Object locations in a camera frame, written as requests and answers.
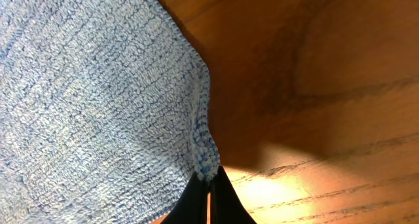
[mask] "blue towel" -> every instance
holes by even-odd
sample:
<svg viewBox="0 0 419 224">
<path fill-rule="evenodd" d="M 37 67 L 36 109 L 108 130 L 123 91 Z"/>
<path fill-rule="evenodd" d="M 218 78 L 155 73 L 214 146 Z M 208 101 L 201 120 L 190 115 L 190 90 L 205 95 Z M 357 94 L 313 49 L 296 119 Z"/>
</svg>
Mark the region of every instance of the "blue towel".
<svg viewBox="0 0 419 224">
<path fill-rule="evenodd" d="M 156 0 L 0 0 L 0 222 L 168 213 L 219 165 L 209 87 Z"/>
</svg>

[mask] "light blue cloth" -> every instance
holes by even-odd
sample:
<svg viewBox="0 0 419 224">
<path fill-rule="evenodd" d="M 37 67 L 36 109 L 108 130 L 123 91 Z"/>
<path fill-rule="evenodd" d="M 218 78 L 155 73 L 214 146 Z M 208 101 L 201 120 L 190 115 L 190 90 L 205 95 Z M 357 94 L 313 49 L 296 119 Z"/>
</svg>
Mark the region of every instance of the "light blue cloth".
<svg viewBox="0 0 419 224">
<path fill-rule="evenodd" d="M 0 0 L 0 223 L 148 223 L 219 165 L 205 63 L 155 0 Z"/>
</svg>

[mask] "wooden surface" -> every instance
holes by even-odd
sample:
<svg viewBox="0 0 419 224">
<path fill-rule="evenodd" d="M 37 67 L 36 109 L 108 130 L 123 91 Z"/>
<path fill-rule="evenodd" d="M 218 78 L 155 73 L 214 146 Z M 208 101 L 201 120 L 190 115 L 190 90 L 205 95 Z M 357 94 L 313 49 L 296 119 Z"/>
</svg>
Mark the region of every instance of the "wooden surface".
<svg viewBox="0 0 419 224">
<path fill-rule="evenodd" d="M 419 0 L 159 0 L 258 223 L 419 223 Z"/>
</svg>

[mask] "wooden table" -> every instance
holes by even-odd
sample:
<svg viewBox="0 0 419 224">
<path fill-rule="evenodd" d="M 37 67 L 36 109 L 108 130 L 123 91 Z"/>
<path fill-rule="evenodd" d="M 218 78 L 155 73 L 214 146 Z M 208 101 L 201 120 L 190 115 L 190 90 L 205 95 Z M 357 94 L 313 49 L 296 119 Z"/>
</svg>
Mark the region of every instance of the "wooden table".
<svg viewBox="0 0 419 224">
<path fill-rule="evenodd" d="M 159 0 L 258 223 L 419 223 L 419 0 Z"/>
</svg>

